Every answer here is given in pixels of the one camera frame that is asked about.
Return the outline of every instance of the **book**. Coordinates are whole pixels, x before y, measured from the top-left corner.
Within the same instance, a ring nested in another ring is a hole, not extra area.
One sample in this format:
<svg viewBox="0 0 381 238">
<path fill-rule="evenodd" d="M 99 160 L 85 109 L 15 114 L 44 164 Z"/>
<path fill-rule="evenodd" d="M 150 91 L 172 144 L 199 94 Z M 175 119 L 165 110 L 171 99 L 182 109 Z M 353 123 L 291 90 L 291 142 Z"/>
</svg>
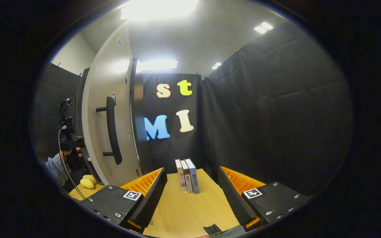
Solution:
<svg viewBox="0 0 381 238">
<path fill-rule="evenodd" d="M 179 175 L 180 186 L 182 187 L 182 191 L 186 192 L 188 191 L 188 189 L 186 188 L 186 181 L 185 181 L 185 175 L 183 173 L 182 163 L 180 163 L 180 160 L 175 160 L 175 161 L 176 161 L 176 167 L 177 167 L 177 174 Z"/>
<path fill-rule="evenodd" d="M 192 190 L 192 182 L 191 182 L 191 174 L 189 173 L 189 167 L 187 166 L 185 161 L 180 161 L 183 167 L 183 173 L 185 175 L 185 181 L 186 181 L 186 188 L 188 190 L 188 193 L 193 193 Z"/>
<path fill-rule="evenodd" d="M 192 190 L 194 194 L 199 193 L 198 176 L 196 175 L 196 167 L 191 159 L 186 159 L 186 164 L 189 167 L 190 180 L 192 181 Z"/>
</svg>

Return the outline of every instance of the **cable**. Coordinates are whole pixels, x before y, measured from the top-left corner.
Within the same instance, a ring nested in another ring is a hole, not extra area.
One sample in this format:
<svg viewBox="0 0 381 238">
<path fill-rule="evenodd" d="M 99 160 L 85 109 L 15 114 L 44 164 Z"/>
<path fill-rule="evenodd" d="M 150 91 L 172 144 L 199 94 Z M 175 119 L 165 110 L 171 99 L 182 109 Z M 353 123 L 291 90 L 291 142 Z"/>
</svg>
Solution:
<svg viewBox="0 0 381 238">
<path fill-rule="evenodd" d="M 60 127 L 61 127 L 61 125 L 59 126 L 59 132 L 58 132 L 58 144 L 59 144 L 59 150 L 60 150 L 60 152 L 59 152 L 59 157 L 60 157 L 60 159 L 61 159 L 61 161 L 62 161 L 64 172 L 65 172 L 65 173 L 68 175 L 68 177 L 70 178 L 70 180 L 71 180 L 71 182 L 73 183 L 74 188 L 75 188 L 75 190 L 77 191 L 77 193 L 78 193 L 83 199 L 86 199 L 86 197 L 82 194 L 82 192 L 77 188 L 76 184 L 73 182 L 73 179 L 71 178 L 70 173 L 68 173 L 67 166 L 65 165 L 65 162 L 64 162 L 64 158 L 65 158 L 65 156 L 64 156 L 64 152 L 61 150 L 61 142 L 60 142 L 61 128 L 60 128 Z"/>
</svg>

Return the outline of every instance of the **ceiling light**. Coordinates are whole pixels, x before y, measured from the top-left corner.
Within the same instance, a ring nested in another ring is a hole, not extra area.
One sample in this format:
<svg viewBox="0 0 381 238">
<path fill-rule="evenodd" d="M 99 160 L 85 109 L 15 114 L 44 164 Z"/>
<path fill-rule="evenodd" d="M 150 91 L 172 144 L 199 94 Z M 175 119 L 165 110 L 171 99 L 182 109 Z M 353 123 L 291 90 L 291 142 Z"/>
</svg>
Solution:
<svg viewBox="0 0 381 238">
<path fill-rule="evenodd" d="M 154 60 L 141 63 L 142 71 L 175 68 L 177 68 L 177 60 Z"/>
<path fill-rule="evenodd" d="M 213 68 L 211 68 L 211 69 L 217 69 L 220 65 L 221 65 L 221 63 L 216 63 L 216 64 L 213 66 Z"/>
<path fill-rule="evenodd" d="M 266 22 L 261 23 L 261 26 L 263 26 L 266 30 L 273 29 L 273 26 Z"/>
<path fill-rule="evenodd" d="M 264 34 L 267 32 L 267 30 L 262 26 L 257 26 L 256 28 L 254 28 L 254 30 L 258 31 L 261 34 Z"/>
<path fill-rule="evenodd" d="M 199 0 L 132 0 L 121 9 L 121 19 L 144 21 L 188 15 Z"/>
<path fill-rule="evenodd" d="M 115 73 L 123 74 L 127 72 L 127 70 L 129 69 L 129 64 L 129 60 L 121 60 L 119 62 L 115 62 L 114 64 L 112 64 L 112 70 Z"/>
</svg>

